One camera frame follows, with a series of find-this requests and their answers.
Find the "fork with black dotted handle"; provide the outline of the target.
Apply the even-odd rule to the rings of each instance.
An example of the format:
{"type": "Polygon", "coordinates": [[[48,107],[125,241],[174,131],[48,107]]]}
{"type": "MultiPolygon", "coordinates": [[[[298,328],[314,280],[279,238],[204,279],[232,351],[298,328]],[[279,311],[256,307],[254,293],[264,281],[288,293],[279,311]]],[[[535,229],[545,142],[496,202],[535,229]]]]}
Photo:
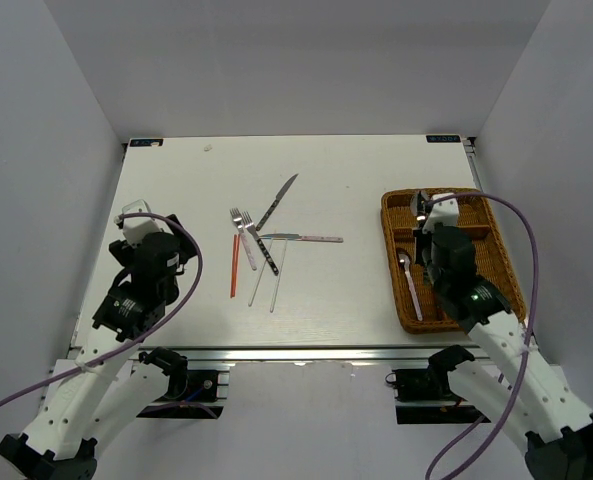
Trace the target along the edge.
{"type": "Polygon", "coordinates": [[[257,246],[259,247],[261,253],[263,254],[263,256],[264,256],[268,266],[272,270],[273,274],[275,276],[278,276],[280,271],[279,271],[274,259],[272,258],[270,251],[267,249],[265,243],[259,236],[257,229],[256,229],[256,225],[253,222],[251,216],[249,215],[249,213],[247,211],[242,211],[241,216],[242,216],[242,221],[243,221],[245,229],[251,234],[252,238],[256,242],[257,246]]]}

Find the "knife with pink handle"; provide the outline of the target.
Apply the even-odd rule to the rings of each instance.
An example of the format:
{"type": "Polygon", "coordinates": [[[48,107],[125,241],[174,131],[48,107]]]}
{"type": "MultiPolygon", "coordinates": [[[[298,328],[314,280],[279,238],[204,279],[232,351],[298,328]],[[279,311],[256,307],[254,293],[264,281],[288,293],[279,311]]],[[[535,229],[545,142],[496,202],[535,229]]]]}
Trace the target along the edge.
{"type": "Polygon", "coordinates": [[[278,239],[288,241],[302,241],[314,243],[334,243],[341,244],[344,242],[342,237],[335,236],[314,236],[314,235],[300,235],[296,233],[272,233],[260,236],[263,240],[278,239]]]}

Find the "knife with black handle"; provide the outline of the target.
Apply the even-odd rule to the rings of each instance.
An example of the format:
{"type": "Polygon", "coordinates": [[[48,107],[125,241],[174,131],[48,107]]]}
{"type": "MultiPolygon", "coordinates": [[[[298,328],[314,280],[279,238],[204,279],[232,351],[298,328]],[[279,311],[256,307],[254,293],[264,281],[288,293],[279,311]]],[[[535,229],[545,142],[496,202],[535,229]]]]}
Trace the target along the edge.
{"type": "Polygon", "coordinates": [[[268,221],[268,219],[270,218],[270,216],[273,214],[273,212],[276,210],[276,208],[278,207],[280,201],[282,200],[282,198],[285,196],[285,194],[287,193],[287,191],[290,189],[290,187],[292,186],[292,184],[295,182],[295,180],[298,177],[298,173],[292,175],[284,184],[283,186],[279,189],[279,191],[277,192],[273,202],[270,204],[270,206],[268,207],[268,209],[266,210],[266,212],[264,213],[264,215],[261,217],[260,221],[256,224],[256,229],[257,230],[261,230],[262,227],[266,224],[266,222],[268,221]]]}

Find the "spoon with dark dotted handle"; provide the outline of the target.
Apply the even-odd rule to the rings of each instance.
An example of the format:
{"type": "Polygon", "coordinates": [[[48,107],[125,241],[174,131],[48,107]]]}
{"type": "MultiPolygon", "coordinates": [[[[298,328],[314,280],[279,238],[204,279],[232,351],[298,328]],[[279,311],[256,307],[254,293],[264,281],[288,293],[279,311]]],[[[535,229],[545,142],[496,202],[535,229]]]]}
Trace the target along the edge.
{"type": "Polygon", "coordinates": [[[410,211],[416,219],[416,227],[413,229],[414,238],[414,263],[420,266],[425,265],[423,259],[423,251],[429,241],[428,234],[424,232],[427,216],[428,216],[428,205],[429,196],[425,190],[419,190],[414,193],[410,203],[410,211]]]}

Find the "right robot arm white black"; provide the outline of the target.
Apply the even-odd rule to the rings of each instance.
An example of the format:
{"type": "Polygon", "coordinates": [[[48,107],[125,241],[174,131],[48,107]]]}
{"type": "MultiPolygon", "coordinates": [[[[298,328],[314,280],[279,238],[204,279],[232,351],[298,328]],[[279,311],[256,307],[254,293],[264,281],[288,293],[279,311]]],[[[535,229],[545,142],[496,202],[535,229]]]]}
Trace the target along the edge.
{"type": "Polygon", "coordinates": [[[523,455],[534,479],[593,479],[593,410],[576,396],[540,353],[533,336],[538,294],[531,294],[527,321],[520,322],[508,299],[477,271],[476,250],[460,227],[459,193],[414,194],[414,256],[441,310],[495,364],[491,376],[460,345],[429,360],[427,384],[437,397],[457,395],[494,427],[461,465],[464,473],[505,434],[523,455]]]}

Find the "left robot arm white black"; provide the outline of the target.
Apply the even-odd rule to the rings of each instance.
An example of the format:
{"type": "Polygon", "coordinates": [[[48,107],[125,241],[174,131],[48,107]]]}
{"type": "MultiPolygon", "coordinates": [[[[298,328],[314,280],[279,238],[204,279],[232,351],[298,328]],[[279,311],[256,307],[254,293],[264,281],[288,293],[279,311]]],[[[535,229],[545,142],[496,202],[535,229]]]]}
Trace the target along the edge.
{"type": "Polygon", "coordinates": [[[187,387],[186,357],[164,347],[107,392],[145,338],[189,300],[177,278],[202,253],[176,215],[122,213],[124,237],[109,251],[121,269],[92,317],[92,331],[72,372],[58,377],[52,399],[20,433],[0,442],[0,456],[26,479],[90,479],[103,448],[151,402],[187,387]]]}

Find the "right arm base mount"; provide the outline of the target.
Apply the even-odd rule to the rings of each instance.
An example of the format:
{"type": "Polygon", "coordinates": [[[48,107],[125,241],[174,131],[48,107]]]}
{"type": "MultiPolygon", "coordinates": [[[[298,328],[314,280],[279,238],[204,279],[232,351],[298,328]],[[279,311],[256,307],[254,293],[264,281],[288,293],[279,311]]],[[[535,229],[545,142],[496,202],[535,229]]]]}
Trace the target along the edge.
{"type": "Polygon", "coordinates": [[[385,377],[385,385],[394,391],[399,425],[472,424],[489,420],[469,402],[454,394],[447,374],[459,364],[474,361],[466,348],[454,345],[429,357],[422,368],[395,369],[385,377]]]}

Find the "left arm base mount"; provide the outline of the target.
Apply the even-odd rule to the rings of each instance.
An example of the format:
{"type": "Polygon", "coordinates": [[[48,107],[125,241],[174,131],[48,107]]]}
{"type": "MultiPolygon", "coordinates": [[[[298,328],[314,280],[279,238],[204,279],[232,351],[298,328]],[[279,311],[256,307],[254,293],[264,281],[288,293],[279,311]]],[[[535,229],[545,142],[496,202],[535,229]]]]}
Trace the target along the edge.
{"type": "Polygon", "coordinates": [[[151,364],[166,379],[166,391],[137,414],[145,419],[218,419],[228,395],[229,371],[196,366],[165,348],[138,354],[137,365],[151,364]]]}

